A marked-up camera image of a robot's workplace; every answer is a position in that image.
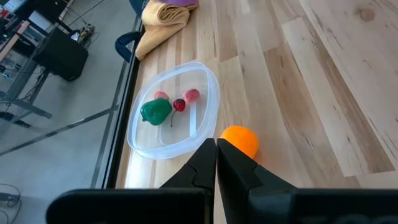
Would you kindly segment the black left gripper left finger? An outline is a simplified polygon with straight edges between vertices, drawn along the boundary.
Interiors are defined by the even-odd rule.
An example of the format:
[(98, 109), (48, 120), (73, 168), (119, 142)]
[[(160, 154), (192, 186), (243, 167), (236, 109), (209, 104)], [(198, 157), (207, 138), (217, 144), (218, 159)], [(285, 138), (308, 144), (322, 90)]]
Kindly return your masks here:
[(215, 191), (216, 143), (206, 139), (189, 160), (162, 187), (198, 187)]

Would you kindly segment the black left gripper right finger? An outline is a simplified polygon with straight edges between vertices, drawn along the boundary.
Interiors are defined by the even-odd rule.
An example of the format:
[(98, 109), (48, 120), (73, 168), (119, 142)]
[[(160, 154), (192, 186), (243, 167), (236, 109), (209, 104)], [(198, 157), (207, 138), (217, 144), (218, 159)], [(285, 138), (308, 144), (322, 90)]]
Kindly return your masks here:
[(217, 140), (218, 183), (227, 224), (288, 224), (295, 186), (225, 139)]

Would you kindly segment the orange toy fruit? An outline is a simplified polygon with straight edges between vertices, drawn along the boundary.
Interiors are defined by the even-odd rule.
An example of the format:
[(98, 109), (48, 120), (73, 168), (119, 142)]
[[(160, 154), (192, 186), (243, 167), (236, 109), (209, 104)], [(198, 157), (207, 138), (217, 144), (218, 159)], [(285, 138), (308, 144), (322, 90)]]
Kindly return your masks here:
[(255, 158), (259, 149), (257, 136), (250, 129), (242, 126), (226, 128), (220, 138), (230, 142), (251, 159)]

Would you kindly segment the dark red toy cherry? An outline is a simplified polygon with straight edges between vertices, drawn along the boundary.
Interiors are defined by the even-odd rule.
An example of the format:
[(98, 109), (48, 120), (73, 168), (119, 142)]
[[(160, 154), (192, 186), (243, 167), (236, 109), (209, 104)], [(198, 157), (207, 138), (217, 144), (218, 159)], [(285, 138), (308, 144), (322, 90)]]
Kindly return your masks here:
[(170, 119), (170, 126), (171, 127), (173, 127), (173, 118), (175, 116), (175, 113), (176, 112), (183, 112), (185, 110), (185, 107), (186, 107), (186, 102), (182, 98), (177, 98), (173, 102), (174, 112), (172, 113), (172, 116), (171, 116), (171, 119)]

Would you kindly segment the green toy bell pepper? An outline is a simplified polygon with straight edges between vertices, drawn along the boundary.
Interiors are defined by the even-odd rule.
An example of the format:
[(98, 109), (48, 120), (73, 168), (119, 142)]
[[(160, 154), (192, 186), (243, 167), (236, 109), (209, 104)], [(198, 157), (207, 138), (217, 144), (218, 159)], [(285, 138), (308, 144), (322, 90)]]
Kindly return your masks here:
[(149, 122), (153, 126), (161, 125), (172, 111), (170, 102), (164, 98), (148, 101), (141, 106), (143, 122)]

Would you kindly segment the pink wrinkled toy ball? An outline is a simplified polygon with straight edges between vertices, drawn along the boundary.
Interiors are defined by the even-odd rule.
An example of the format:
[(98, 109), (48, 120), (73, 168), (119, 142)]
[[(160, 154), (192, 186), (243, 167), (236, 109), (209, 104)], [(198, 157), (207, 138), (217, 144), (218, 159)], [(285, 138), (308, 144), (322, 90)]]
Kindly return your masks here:
[(187, 90), (183, 94), (183, 98), (187, 103), (194, 103), (200, 97), (200, 92), (196, 88)]

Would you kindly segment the clear plastic tupperware container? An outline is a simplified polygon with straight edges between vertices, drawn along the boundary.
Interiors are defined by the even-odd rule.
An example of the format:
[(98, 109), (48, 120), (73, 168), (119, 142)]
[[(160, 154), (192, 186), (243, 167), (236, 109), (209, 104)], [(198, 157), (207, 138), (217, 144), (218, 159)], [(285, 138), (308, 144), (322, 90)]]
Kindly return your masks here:
[[(187, 102), (183, 111), (172, 110), (157, 126), (143, 120), (142, 106), (152, 103), (158, 91), (166, 93), (173, 103), (191, 89), (199, 91), (199, 98)], [(140, 156), (149, 159), (169, 159), (195, 151), (213, 137), (219, 107), (220, 88), (213, 71), (200, 62), (178, 65), (142, 85), (130, 113), (127, 142)]]

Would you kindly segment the folded yellow towel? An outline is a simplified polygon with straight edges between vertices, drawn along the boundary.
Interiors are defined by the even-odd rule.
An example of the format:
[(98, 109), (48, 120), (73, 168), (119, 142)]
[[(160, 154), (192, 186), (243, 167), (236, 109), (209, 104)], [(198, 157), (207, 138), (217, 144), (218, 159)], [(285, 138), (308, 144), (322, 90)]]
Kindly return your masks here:
[(158, 45), (183, 29), (190, 14), (198, 5), (178, 6), (149, 0), (142, 12), (144, 33), (137, 45), (135, 56), (143, 60)]

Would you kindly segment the purple cloth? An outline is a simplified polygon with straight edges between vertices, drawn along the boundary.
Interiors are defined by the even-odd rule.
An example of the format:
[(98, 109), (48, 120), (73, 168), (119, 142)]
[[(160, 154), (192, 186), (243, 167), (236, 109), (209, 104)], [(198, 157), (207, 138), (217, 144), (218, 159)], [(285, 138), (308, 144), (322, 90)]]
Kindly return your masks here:
[(178, 6), (189, 6), (198, 5), (199, 0), (156, 0), (165, 4), (178, 5)]

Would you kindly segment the black box on floor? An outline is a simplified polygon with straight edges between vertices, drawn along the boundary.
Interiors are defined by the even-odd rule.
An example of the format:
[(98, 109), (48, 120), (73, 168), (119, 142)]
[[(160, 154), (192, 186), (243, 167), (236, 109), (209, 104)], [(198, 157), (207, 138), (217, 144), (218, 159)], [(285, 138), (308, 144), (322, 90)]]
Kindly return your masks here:
[(88, 58), (88, 51), (59, 28), (54, 28), (37, 50), (33, 60), (68, 82), (81, 76)]

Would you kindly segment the black metal table frame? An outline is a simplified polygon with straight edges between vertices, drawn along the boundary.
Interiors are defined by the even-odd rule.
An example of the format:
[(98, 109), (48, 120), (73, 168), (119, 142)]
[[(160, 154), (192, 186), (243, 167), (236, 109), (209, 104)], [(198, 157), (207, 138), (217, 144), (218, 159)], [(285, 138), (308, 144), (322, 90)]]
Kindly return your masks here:
[[(137, 18), (134, 22), (134, 27), (131, 32), (134, 31), (141, 32), (141, 36), (144, 33), (144, 28), (140, 18)], [(116, 93), (106, 125), (104, 139), (107, 140), (109, 136), (112, 138), (106, 161), (106, 167), (104, 168), (104, 176), (101, 179), (97, 179), (98, 187), (101, 189), (116, 187), (118, 174), (120, 173), (119, 167), (121, 164), (121, 159), (124, 157), (124, 147), (128, 146), (127, 129), (129, 115), (131, 112), (137, 73), (139, 69), (139, 61), (136, 59), (135, 51), (139, 41), (140, 39), (135, 42), (131, 42), (127, 46), (132, 52), (132, 57), (130, 62), (124, 61), (122, 65)]]

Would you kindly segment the black frame hook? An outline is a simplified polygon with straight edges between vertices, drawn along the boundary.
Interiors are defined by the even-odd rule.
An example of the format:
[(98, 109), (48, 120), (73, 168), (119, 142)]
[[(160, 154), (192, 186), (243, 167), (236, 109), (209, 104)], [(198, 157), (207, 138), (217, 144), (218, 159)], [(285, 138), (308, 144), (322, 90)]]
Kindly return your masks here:
[(130, 62), (132, 52), (128, 49), (131, 42), (135, 42), (141, 38), (141, 32), (128, 32), (118, 37), (114, 43), (116, 52), (126, 61)]

